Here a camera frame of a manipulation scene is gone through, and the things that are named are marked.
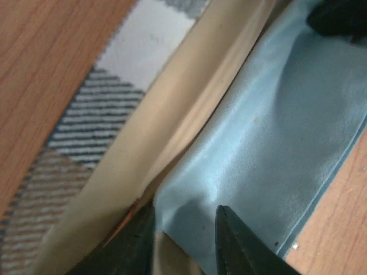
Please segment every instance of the black object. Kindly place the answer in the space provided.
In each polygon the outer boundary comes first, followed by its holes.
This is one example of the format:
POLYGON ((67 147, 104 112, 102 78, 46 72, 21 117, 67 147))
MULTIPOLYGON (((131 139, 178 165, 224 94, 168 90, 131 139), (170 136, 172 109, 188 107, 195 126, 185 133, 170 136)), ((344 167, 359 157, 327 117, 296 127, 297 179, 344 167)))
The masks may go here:
MULTIPOLYGON (((150 203, 67 274, 151 274, 154 221, 150 203)), ((270 251, 228 206, 217 208, 216 252, 218 275, 299 274, 270 251)))
POLYGON ((324 0, 310 13, 307 23, 323 36, 366 36, 367 1, 324 0))

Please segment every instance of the blue cloth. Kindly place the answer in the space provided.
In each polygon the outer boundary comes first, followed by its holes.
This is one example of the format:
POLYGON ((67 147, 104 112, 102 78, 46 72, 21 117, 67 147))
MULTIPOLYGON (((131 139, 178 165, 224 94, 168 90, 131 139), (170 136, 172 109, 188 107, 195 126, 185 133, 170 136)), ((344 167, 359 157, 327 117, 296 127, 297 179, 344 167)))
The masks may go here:
POLYGON ((317 2, 266 32, 156 197, 159 229, 206 274, 218 205, 284 256, 364 129, 367 49, 314 33, 317 2))

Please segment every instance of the wooden floor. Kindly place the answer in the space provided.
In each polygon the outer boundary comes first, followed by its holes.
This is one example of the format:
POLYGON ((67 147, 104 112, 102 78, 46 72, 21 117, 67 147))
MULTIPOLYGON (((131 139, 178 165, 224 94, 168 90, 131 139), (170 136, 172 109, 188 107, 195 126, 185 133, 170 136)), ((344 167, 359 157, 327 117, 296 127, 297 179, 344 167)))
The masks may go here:
MULTIPOLYGON (((134 2, 0 0, 0 213, 134 2)), ((367 132, 287 257, 302 274, 367 274, 366 168, 367 132)))

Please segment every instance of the black and white stripe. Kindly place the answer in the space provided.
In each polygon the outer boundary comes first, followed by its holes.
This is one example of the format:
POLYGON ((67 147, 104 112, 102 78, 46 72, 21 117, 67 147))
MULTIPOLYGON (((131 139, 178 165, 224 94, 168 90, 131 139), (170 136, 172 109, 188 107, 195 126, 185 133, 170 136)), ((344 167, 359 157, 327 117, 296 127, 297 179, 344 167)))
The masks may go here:
POLYGON ((46 146, 94 168, 143 96, 130 83, 93 68, 46 146))

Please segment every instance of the striped fabric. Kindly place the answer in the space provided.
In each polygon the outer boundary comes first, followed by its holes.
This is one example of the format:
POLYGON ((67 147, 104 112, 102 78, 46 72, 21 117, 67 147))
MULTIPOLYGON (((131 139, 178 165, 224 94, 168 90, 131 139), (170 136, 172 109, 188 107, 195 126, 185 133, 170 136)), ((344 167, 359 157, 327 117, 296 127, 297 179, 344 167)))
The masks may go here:
POLYGON ((139 0, 55 126, 0 221, 0 274, 25 274, 208 0, 139 0))

